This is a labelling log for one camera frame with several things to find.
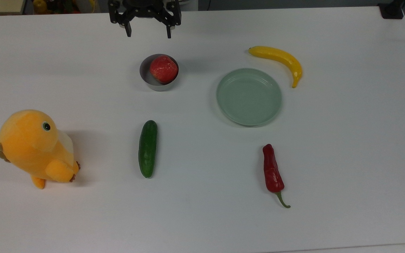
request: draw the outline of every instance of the banana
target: banana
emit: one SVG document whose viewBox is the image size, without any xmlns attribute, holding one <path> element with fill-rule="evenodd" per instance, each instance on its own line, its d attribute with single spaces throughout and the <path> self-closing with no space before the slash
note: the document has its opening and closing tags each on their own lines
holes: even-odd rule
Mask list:
<svg viewBox="0 0 405 253">
<path fill-rule="evenodd" d="M 253 56 L 275 60 L 284 64 L 290 69 L 291 74 L 293 75 L 293 85 L 291 85 L 291 87 L 295 88 L 296 85 L 298 85 L 299 79 L 301 79 L 302 76 L 302 67 L 293 55 L 286 51 L 269 46 L 255 46 L 249 48 L 248 52 Z"/>
</svg>

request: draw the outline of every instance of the chili pepper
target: chili pepper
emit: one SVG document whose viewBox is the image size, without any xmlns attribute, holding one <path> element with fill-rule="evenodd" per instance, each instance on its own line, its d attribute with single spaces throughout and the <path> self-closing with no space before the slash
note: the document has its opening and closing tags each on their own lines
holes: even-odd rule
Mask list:
<svg viewBox="0 0 405 253">
<path fill-rule="evenodd" d="M 279 201 L 285 208 L 290 208 L 290 206 L 286 205 L 282 200 L 281 191 L 284 189 L 284 182 L 278 171 L 275 150 L 271 144 L 267 144 L 263 147 L 262 151 L 264 156 L 263 171 L 265 173 L 266 188 L 278 196 Z"/>
</svg>

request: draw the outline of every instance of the stuffed toy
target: stuffed toy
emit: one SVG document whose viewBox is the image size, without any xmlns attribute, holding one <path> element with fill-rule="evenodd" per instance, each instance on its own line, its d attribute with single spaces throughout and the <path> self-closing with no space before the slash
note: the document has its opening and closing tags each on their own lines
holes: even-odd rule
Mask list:
<svg viewBox="0 0 405 253">
<path fill-rule="evenodd" d="M 0 130 L 0 158 L 29 173 L 39 189 L 45 180 L 72 182 L 80 169 L 69 136 L 37 110 L 19 111 L 6 120 Z"/>
</svg>

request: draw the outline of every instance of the cucumber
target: cucumber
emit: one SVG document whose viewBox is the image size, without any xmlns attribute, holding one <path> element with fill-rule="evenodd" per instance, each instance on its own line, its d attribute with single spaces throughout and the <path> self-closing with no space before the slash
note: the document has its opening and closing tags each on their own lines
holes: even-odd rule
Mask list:
<svg viewBox="0 0 405 253">
<path fill-rule="evenodd" d="M 154 120 L 148 120 L 142 129 L 139 143 L 139 165 L 142 175 L 150 178 L 154 172 L 157 148 L 157 124 Z"/>
</svg>

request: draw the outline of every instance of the plate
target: plate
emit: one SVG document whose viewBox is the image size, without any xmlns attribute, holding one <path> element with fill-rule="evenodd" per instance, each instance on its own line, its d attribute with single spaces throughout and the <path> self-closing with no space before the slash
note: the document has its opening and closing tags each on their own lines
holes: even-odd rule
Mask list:
<svg viewBox="0 0 405 253">
<path fill-rule="evenodd" d="M 228 73 L 217 87 L 217 103 L 233 122 L 255 126 L 270 122 L 281 107 L 278 83 L 257 69 Z"/>
</svg>

